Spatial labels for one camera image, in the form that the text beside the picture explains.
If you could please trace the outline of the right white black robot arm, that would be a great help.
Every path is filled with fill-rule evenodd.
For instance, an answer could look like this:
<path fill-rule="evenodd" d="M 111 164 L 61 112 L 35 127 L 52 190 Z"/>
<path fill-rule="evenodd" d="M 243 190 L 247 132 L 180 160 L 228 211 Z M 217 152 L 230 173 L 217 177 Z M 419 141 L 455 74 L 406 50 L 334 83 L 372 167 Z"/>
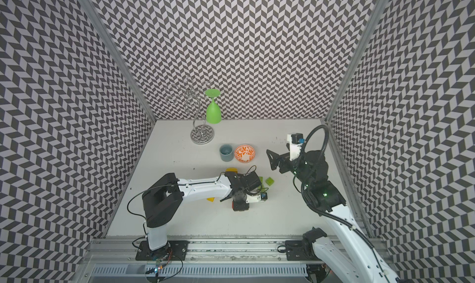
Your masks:
<path fill-rule="evenodd" d="M 267 150 L 272 170 L 290 172 L 301 181 L 301 196 L 307 207 L 323 217 L 345 249 L 342 253 L 322 229 L 303 235 L 306 250 L 322 260 L 344 283 L 399 283 L 401 278 L 382 258 L 361 231 L 351 208 L 329 180 L 329 165 L 323 151 L 302 153 L 301 161 L 288 153 Z"/>

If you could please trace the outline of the orange white patterned bowl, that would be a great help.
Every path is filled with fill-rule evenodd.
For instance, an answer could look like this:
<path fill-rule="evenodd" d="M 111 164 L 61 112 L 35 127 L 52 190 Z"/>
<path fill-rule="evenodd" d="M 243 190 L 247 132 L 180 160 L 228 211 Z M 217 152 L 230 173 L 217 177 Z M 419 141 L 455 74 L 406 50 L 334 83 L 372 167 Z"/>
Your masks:
<path fill-rule="evenodd" d="M 242 144 L 235 149 L 234 155 L 239 162 L 249 163 L 255 158 L 256 150 L 248 144 Z"/>

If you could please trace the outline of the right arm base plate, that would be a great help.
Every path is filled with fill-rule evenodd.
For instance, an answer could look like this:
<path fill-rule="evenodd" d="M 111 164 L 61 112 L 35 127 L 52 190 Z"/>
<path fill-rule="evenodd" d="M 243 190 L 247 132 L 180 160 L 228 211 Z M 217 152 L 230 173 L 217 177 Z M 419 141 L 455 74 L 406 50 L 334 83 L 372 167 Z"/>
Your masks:
<path fill-rule="evenodd" d="M 285 254 L 288 261 L 318 261 L 312 245 L 303 240 L 286 240 Z"/>

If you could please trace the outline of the grey blue ceramic cup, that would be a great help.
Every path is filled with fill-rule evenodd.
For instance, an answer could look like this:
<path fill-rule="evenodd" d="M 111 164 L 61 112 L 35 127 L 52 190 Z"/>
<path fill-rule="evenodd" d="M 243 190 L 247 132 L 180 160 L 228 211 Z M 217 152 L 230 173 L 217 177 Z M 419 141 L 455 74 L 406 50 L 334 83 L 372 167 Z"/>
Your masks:
<path fill-rule="evenodd" d="M 230 162 L 235 158 L 234 149 L 232 145 L 229 144 L 220 146 L 219 153 L 221 160 L 224 162 Z"/>

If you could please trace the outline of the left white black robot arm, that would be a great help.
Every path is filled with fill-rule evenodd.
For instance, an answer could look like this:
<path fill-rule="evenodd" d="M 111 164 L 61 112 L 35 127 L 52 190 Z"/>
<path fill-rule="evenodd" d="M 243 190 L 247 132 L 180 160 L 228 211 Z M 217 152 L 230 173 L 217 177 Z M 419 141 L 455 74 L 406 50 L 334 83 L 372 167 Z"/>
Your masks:
<path fill-rule="evenodd" d="M 247 211 L 251 203 L 267 201 L 267 189 L 255 172 L 227 171 L 219 176 L 187 180 L 174 173 L 164 175 L 141 194 L 148 228 L 147 241 L 152 251 L 167 247 L 167 225 L 180 205 L 207 198 L 232 201 L 234 211 Z"/>

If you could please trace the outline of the aluminium front rail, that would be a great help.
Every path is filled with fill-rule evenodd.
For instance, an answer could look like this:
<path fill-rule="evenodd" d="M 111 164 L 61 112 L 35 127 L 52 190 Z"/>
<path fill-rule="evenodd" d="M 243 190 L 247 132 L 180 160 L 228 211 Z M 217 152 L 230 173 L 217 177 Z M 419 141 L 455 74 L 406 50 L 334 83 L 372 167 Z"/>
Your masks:
<path fill-rule="evenodd" d="M 172 254 L 187 263 L 262 262 L 307 263 L 316 261 L 299 254 L 303 237 L 294 236 L 170 236 Z M 94 239 L 87 250 L 86 259 L 135 261 L 136 257 L 151 259 L 150 250 L 142 246 L 144 238 L 117 236 Z"/>

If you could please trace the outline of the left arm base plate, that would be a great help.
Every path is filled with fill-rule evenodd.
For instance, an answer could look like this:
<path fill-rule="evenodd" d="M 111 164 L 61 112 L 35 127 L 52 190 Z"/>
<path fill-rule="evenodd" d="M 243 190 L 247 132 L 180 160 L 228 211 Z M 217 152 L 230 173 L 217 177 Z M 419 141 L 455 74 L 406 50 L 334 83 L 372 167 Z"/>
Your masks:
<path fill-rule="evenodd" d="M 188 252 L 189 242 L 186 240 L 172 240 L 164 247 L 157 250 L 151 250 L 148 240 L 141 241 L 136 253 L 136 261 L 157 261 L 165 259 L 171 255 L 171 261 L 184 261 Z"/>

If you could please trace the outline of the green plastic wine glass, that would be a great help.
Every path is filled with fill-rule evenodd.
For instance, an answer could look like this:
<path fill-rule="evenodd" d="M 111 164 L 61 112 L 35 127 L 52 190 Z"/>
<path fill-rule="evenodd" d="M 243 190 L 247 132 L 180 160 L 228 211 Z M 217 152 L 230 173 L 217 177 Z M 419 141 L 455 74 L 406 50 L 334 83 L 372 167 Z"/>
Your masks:
<path fill-rule="evenodd" d="M 206 120 L 210 124 L 218 124 L 221 122 L 221 109 L 215 99 L 220 97 L 221 93 L 218 89 L 208 89 L 205 95 L 211 99 L 206 111 Z"/>

